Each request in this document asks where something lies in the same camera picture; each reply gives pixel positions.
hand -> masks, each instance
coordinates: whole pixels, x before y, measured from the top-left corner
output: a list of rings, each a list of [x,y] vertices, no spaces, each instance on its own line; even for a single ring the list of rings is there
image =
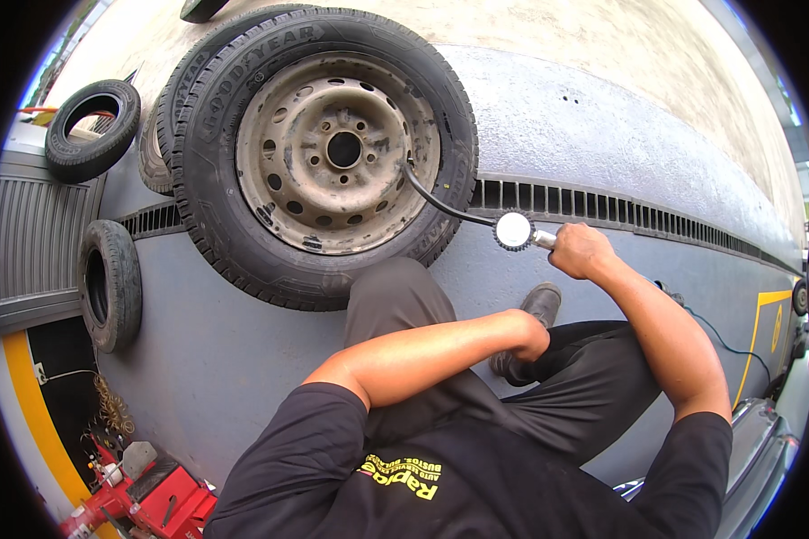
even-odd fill
[[[539,320],[521,309],[509,309],[505,313],[513,332],[519,335],[518,346],[510,348],[512,357],[522,363],[532,363],[549,348],[549,332]]]
[[[561,226],[555,249],[549,254],[551,265],[577,279],[592,279],[597,267],[614,261],[619,258],[608,238],[583,222],[567,222]]]

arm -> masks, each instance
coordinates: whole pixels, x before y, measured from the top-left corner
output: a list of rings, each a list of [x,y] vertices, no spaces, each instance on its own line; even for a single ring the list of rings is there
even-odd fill
[[[510,350],[518,361],[536,361],[547,348],[549,334],[537,319],[509,309],[366,340],[334,353],[303,384],[340,385],[368,410],[403,401],[493,353]]]
[[[701,326],[673,299],[626,265],[604,234],[565,224],[549,262],[573,278],[588,278],[623,310],[659,386],[675,408],[675,422],[712,411],[731,423],[728,385],[719,356]]]

tire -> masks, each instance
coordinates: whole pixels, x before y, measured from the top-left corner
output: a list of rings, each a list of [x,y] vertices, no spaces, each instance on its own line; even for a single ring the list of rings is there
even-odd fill
[[[225,24],[210,30],[202,39],[195,43],[177,67],[171,73],[167,84],[164,85],[159,103],[156,106],[156,135],[159,137],[159,148],[164,164],[171,170],[171,150],[174,147],[174,128],[180,117],[189,90],[207,63],[216,57],[233,38],[247,32],[249,28],[256,27],[263,21],[283,15],[295,9],[305,9],[314,6],[308,4],[279,4],[249,11]]]
[[[87,225],[78,250],[81,314],[97,349],[125,349],[138,335],[140,266],[129,232],[116,221]]]
[[[227,0],[186,0],[180,10],[180,18],[186,22],[201,24],[227,4]]]
[[[294,40],[298,35],[305,39]],[[249,53],[269,40],[283,46],[275,53]],[[386,243],[327,256],[282,242],[240,195],[236,131],[261,87],[255,81],[269,80],[310,54],[343,47],[395,66],[410,80],[413,95],[424,97],[435,118],[443,118],[437,129],[436,195],[465,210],[475,186],[479,147],[473,109],[452,68],[427,41],[384,17],[338,8],[291,12],[248,30],[209,62],[183,106],[174,139],[174,195],[192,241],[220,275],[252,296],[289,309],[344,309],[351,284],[369,266],[396,256],[428,266],[461,224],[425,204]]]
[[[95,141],[69,142],[66,135],[85,116],[106,110],[115,116]],[[126,154],[138,131],[140,96],[121,80],[100,80],[74,93],[54,115],[45,136],[44,158],[51,175],[64,184],[80,184],[108,171]]]
[[[791,294],[791,305],[798,317],[802,317],[809,309],[809,291],[806,288],[806,279],[801,278],[794,284],[794,292]]]
[[[140,179],[153,192],[166,197],[174,196],[174,182],[168,167],[164,165],[159,150],[159,139],[156,137],[156,110],[159,107],[161,96],[152,104],[144,127],[140,130],[138,141],[138,172]]]

black pants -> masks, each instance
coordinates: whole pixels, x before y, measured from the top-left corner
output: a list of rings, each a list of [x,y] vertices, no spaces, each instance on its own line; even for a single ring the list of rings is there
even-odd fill
[[[452,303],[425,268],[410,259],[389,259],[352,287],[345,346],[454,320]],[[627,322],[572,323],[549,332],[548,350],[523,366],[539,386],[501,400],[467,369],[399,404],[372,409],[367,448],[463,415],[506,427],[576,466],[592,459],[635,422],[660,389]]]

man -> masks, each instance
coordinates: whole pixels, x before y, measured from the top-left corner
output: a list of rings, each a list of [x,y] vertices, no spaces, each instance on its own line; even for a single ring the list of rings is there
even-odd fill
[[[710,339],[585,224],[561,227],[549,262],[628,322],[552,327],[550,283],[521,309],[457,322],[414,261],[360,278],[345,350],[237,460],[204,536],[712,537],[732,411]],[[489,356],[510,383],[539,385],[497,399],[469,369]],[[660,390],[675,422],[627,503],[579,467]]]

